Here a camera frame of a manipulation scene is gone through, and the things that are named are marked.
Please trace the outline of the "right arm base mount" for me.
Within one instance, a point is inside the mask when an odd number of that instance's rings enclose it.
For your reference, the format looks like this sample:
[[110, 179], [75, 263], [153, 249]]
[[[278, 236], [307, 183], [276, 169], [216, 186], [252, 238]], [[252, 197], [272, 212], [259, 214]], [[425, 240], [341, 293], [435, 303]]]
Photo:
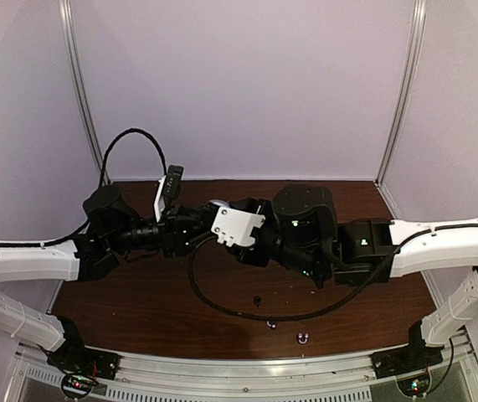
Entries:
[[432, 390], [430, 367], [443, 362], [443, 348], [411, 348], [409, 345], [371, 356], [376, 379], [394, 377], [401, 394], [423, 398]]

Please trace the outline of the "purple earbud charging case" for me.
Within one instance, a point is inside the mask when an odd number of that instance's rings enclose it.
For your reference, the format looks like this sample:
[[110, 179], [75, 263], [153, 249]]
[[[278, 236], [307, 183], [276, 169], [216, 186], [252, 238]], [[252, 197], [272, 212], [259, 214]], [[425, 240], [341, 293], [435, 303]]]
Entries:
[[211, 199], [207, 203], [207, 208], [214, 211], [216, 214], [226, 214], [231, 210], [231, 205], [221, 199]]

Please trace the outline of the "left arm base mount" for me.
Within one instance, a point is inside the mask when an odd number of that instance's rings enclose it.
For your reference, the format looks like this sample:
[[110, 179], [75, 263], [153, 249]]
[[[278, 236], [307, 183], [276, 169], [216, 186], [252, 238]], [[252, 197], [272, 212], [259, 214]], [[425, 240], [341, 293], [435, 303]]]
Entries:
[[93, 348], [68, 351], [43, 350], [47, 363], [63, 374], [60, 390], [68, 399], [83, 399], [101, 386], [101, 380], [114, 380], [119, 368], [117, 353]]

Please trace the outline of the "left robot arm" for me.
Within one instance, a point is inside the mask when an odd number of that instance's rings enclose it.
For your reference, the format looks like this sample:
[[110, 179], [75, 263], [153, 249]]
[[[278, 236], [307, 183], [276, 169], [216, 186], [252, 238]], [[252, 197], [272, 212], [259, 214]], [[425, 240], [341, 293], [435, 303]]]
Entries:
[[[97, 189], [83, 203], [88, 230], [65, 239], [0, 242], [0, 282], [31, 280], [98, 281], [133, 251], [186, 255], [211, 229], [210, 211], [171, 203], [157, 192], [155, 215], [141, 217], [115, 185]], [[83, 373], [98, 361], [76, 325], [66, 317], [38, 312], [0, 292], [0, 330], [36, 344], [51, 365]]]

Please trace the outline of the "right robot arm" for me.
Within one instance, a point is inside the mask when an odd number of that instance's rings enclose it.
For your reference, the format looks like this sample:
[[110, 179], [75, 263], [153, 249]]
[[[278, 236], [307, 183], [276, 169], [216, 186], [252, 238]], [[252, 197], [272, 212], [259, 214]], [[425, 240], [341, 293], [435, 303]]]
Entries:
[[245, 264], [264, 266], [273, 260], [318, 286], [332, 278], [360, 291], [375, 281], [469, 267], [456, 291], [410, 328], [409, 345], [399, 354], [406, 369], [418, 369], [478, 315], [478, 218], [341, 224], [329, 189], [291, 184], [269, 201], [221, 205], [211, 230]]

